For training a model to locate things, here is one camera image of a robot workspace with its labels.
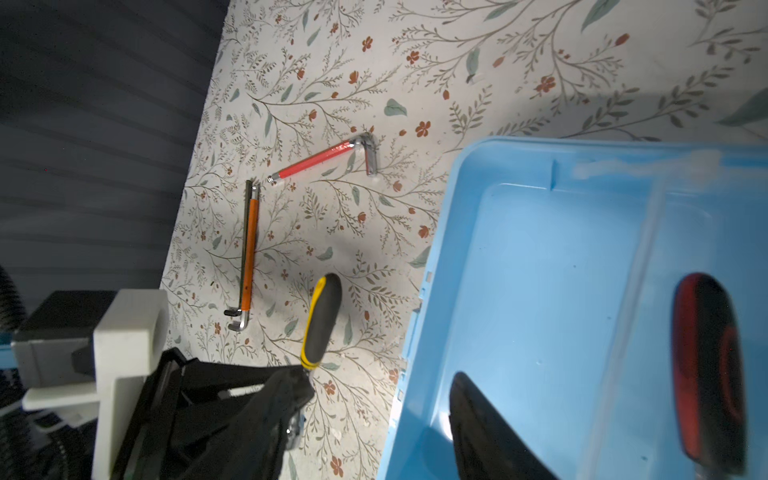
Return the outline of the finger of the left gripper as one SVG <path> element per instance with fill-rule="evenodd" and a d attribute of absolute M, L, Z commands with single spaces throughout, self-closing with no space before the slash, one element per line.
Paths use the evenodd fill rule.
<path fill-rule="evenodd" d="M 291 373 L 300 366 L 243 367 L 195 364 L 195 377 L 223 369 L 211 386 L 193 381 L 192 391 L 257 385 L 247 395 L 198 403 L 179 413 L 179 446 L 205 446 L 180 474 L 182 479 L 277 479 L 288 450 L 286 427 L 293 416 Z"/>

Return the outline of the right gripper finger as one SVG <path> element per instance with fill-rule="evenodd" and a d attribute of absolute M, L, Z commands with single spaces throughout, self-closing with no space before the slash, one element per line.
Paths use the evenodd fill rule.
<path fill-rule="evenodd" d="M 461 479 L 553 479 L 476 384 L 455 374 L 449 421 Z"/>

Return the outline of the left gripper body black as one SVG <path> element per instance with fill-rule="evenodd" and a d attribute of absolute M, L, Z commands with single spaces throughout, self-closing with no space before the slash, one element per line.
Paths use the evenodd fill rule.
<path fill-rule="evenodd" d="M 277 479 L 288 449 L 288 369 L 165 351 L 142 388 L 113 479 Z"/>

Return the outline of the orange handled tool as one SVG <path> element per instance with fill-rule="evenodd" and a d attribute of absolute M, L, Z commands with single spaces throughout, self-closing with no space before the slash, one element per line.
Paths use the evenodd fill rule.
<path fill-rule="evenodd" d="M 236 308 L 229 308 L 225 311 L 225 315 L 231 319 L 228 329 L 234 332 L 244 331 L 250 319 L 252 282 L 258 237 L 260 190 L 261 185 L 258 181 L 248 180 L 246 182 L 239 305 Z"/>

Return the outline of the yellow black screwdriver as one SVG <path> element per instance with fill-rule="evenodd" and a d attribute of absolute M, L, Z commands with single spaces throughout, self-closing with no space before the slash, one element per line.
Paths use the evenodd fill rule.
<path fill-rule="evenodd" d="M 286 427 L 288 450 L 300 443 L 303 433 L 303 408 L 314 395 L 312 373 L 322 363 L 332 331 L 336 325 L 342 302 L 342 285 L 337 274 L 328 273 L 316 284 L 309 309 L 309 317 L 301 347 L 301 370 L 291 373 L 293 387 L 293 416 Z"/>

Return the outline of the blue plastic tool box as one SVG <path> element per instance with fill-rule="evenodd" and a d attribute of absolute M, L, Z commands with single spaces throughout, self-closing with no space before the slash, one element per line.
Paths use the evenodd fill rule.
<path fill-rule="evenodd" d="M 672 308 L 688 274 L 731 297 L 746 469 L 767 475 L 767 150 L 494 137 L 456 159 L 379 467 L 454 479 L 466 373 L 558 477 L 689 479 Z"/>

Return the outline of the red handled hex key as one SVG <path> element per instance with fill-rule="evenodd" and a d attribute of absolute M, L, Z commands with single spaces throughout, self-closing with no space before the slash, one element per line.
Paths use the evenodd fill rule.
<path fill-rule="evenodd" d="M 276 185 L 281 180 L 285 180 L 304 170 L 332 160 L 342 154 L 353 152 L 358 148 L 361 148 L 364 152 L 366 174 L 368 176 L 376 175 L 378 173 L 376 142 L 371 133 L 364 132 L 278 170 L 277 172 L 268 175 L 266 181 L 269 185 Z"/>

